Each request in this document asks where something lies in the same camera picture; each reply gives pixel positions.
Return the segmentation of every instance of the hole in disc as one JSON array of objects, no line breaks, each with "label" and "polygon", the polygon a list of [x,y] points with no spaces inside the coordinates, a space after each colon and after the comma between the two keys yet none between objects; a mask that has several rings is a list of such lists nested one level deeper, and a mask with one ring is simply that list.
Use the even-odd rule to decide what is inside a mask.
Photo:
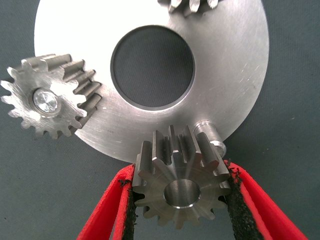
[{"label": "hole in disc", "polygon": [[118,43],[111,73],[114,85],[128,102],[138,107],[162,107],[188,90],[194,58],[177,33],[161,26],[144,26]]}]

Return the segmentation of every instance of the gear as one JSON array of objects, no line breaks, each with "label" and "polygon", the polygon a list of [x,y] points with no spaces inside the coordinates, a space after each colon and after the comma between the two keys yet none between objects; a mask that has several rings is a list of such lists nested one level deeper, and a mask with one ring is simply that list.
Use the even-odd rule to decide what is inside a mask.
[{"label": "gear", "polygon": [[[159,3],[167,3],[168,0],[158,0]],[[204,13],[215,9],[218,6],[218,0],[169,0],[168,11],[173,13],[179,6],[183,6],[183,15],[185,17],[193,13]]]},{"label": "gear", "polygon": [[96,72],[84,71],[84,64],[83,60],[72,61],[69,54],[50,54],[9,67],[14,82],[0,82],[11,92],[1,97],[2,102],[15,107],[8,114],[23,118],[24,129],[34,126],[37,137],[45,132],[53,139],[61,133],[71,136],[88,121],[101,99],[95,93],[101,84],[90,80]]},{"label": "gear", "polygon": [[187,126],[176,136],[170,126],[169,136],[155,131],[152,143],[142,143],[132,186],[144,198],[135,205],[144,207],[146,218],[158,216],[161,226],[170,220],[177,229],[184,221],[198,225],[199,217],[213,220],[212,209],[225,206],[218,198],[231,192],[229,177],[226,165],[204,132],[195,137]]}]

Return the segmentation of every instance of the round hole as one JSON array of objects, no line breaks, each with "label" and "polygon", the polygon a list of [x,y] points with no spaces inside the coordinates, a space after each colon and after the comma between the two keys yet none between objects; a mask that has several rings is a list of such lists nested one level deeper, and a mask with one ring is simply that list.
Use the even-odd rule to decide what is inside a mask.
[{"label": "round hole", "polygon": [[172,181],[164,189],[166,202],[177,209],[192,207],[199,197],[200,189],[198,184],[188,179]]},{"label": "round hole", "polygon": [[186,41],[161,26],[144,26],[120,40],[111,60],[113,83],[137,107],[178,101],[191,86],[194,58]]},{"label": "round hole", "polygon": [[51,114],[58,109],[57,96],[50,90],[39,88],[32,98],[34,105],[43,113]]}]

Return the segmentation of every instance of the circular metal plate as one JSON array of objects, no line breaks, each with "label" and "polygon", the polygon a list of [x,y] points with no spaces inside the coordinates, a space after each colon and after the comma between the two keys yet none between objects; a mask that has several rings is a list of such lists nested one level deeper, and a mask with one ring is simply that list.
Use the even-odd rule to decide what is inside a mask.
[{"label": "circular metal plate", "polygon": [[[157,25],[189,45],[194,79],[175,102],[143,107],[119,94],[110,66],[117,43],[130,31]],[[102,100],[76,134],[98,151],[135,162],[143,140],[169,125],[180,131],[210,121],[226,139],[252,109],[264,82],[268,57],[267,20],[260,0],[224,0],[204,15],[168,13],[157,0],[41,0],[35,21],[37,56],[71,54],[95,69]]]}]

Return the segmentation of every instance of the gray cloth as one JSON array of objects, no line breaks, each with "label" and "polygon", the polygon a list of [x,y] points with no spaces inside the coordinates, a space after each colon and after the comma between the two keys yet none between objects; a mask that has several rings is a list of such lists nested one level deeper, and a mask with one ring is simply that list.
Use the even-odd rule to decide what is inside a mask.
[{"label": "gray cloth", "polygon": [[[7,66],[34,55],[38,2],[0,0],[0,79],[9,77]],[[227,158],[244,167],[310,239],[320,239],[320,1],[263,3],[270,34],[266,79],[250,115],[225,141]],[[0,239],[75,239],[127,163],[76,136],[35,140],[34,129],[22,130],[21,120],[7,115],[10,109],[0,104]],[[226,209],[214,221],[187,223],[180,231],[144,219],[141,209],[137,214],[138,240],[233,239]]]}]

